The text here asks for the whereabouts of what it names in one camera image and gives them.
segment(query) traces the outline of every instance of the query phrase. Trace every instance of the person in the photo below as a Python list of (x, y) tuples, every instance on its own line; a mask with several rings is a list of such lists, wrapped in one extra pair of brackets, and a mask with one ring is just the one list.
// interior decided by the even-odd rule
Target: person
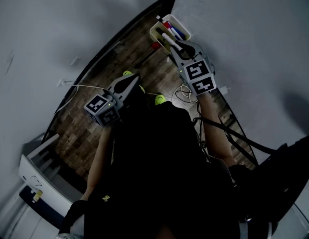
[[(197, 98), (202, 116), (220, 122), (210, 94)], [(224, 131), (203, 124), (208, 162), (188, 112), (162, 95), (155, 104), (103, 128), (87, 190), (57, 238), (240, 237), (232, 178), (248, 169), (236, 164)]]

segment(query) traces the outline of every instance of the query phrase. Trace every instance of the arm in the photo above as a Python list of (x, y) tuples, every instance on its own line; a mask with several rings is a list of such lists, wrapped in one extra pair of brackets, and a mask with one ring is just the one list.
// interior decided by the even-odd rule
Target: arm
[(80, 200), (88, 200), (88, 197), (93, 192), (100, 178), (110, 167), (114, 144), (113, 131), (113, 126), (108, 126), (105, 127), (101, 133), (97, 151), (89, 170), (87, 189)]
[[(198, 101), (201, 107), (202, 117), (220, 123), (220, 119), (214, 107), (215, 104), (213, 103), (210, 94), (205, 93), (198, 96)], [(228, 167), (236, 165), (236, 162), (232, 157), (230, 143), (226, 138), (224, 131), (207, 123), (203, 123), (203, 127), (209, 154), (222, 159)]]

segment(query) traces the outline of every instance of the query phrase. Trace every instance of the wooden floor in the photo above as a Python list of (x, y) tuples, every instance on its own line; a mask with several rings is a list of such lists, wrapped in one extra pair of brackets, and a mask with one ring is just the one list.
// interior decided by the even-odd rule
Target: wooden floor
[[(161, 93), (171, 97), (175, 89), (182, 84), (176, 69), (177, 67), (161, 51), (156, 51), (140, 69), (134, 66), (151, 51), (151, 39), (149, 29), (156, 23), (157, 9), (144, 16), (119, 40), (120, 43), (109, 52), (80, 83), (106, 88), (111, 82), (122, 76), (125, 70), (139, 73), (142, 78), (142, 86), (148, 93)], [(100, 90), (95, 88), (80, 87), (73, 100), (58, 115), (53, 130), (60, 134), (55, 152), (76, 173), (87, 180), (88, 172), (98, 146), (98, 140), (102, 134), (102, 128), (93, 122), (84, 112), (83, 106)], [(155, 95), (147, 94), (147, 98), (154, 102)], [(217, 91), (212, 93), (216, 103), (220, 119), (225, 125), (232, 121), (231, 111), (228, 109), (222, 96)], [(173, 104), (184, 108), (176, 99)], [(184, 103), (190, 111), (191, 118), (197, 117), (196, 104)], [(231, 129), (242, 134), (236, 122)], [(250, 147), (233, 137), (248, 153), (252, 154)], [(250, 169), (254, 165), (237, 149), (232, 147), (233, 155), (239, 164)]]

